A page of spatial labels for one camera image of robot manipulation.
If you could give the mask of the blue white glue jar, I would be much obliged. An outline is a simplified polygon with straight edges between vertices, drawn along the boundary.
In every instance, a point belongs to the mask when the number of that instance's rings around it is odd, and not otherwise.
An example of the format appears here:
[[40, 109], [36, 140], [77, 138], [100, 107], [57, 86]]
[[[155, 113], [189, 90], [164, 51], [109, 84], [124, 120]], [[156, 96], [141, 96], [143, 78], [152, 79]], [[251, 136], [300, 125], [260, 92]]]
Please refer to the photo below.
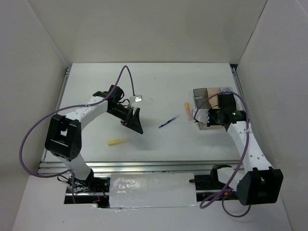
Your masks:
[[227, 94], [232, 94], [233, 93], [233, 89], [232, 87], [220, 87], [220, 91], [222, 93], [227, 93]]

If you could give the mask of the blue gel pen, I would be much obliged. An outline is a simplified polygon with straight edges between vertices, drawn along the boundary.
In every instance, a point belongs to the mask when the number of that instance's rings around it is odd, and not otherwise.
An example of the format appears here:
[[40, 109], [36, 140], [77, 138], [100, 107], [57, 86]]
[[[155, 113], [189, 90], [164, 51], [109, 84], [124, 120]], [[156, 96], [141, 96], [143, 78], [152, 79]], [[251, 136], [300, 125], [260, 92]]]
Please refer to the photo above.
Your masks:
[[164, 124], [160, 125], [158, 128], [161, 129], [163, 128], [164, 126], [168, 125], [169, 123], [173, 122], [174, 120], [176, 120], [177, 118], [179, 118], [180, 115], [176, 115], [174, 116], [173, 118], [171, 118], [170, 120], [168, 120], [167, 122], [165, 122]]

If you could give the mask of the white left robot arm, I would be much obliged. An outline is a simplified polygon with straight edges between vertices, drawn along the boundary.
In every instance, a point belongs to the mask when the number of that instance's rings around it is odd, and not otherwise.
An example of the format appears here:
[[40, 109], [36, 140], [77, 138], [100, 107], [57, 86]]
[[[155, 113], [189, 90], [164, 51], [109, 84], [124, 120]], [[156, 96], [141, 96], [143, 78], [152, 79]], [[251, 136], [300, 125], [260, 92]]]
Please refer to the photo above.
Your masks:
[[93, 190], [98, 179], [85, 163], [82, 155], [82, 130], [98, 116], [109, 113], [120, 119], [121, 125], [143, 134], [139, 119], [140, 108], [123, 106], [120, 103], [123, 90], [111, 85], [108, 91], [93, 94], [85, 106], [66, 115], [55, 114], [45, 140], [45, 148], [58, 157], [67, 169], [73, 171], [78, 187], [84, 192]]

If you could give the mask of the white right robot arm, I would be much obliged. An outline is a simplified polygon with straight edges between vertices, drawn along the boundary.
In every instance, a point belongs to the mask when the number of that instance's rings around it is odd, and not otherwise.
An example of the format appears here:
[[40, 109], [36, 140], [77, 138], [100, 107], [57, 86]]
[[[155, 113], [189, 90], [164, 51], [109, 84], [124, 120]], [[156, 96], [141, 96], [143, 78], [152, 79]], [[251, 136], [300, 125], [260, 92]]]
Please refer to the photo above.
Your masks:
[[282, 171], [275, 169], [262, 153], [246, 112], [237, 109], [235, 94], [221, 93], [217, 98], [218, 107], [207, 112], [208, 125], [225, 128], [240, 154], [244, 173], [229, 165], [213, 166], [210, 177], [212, 187], [220, 189], [224, 186], [235, 190], [242, 205], [277, 202], [283, 181]]

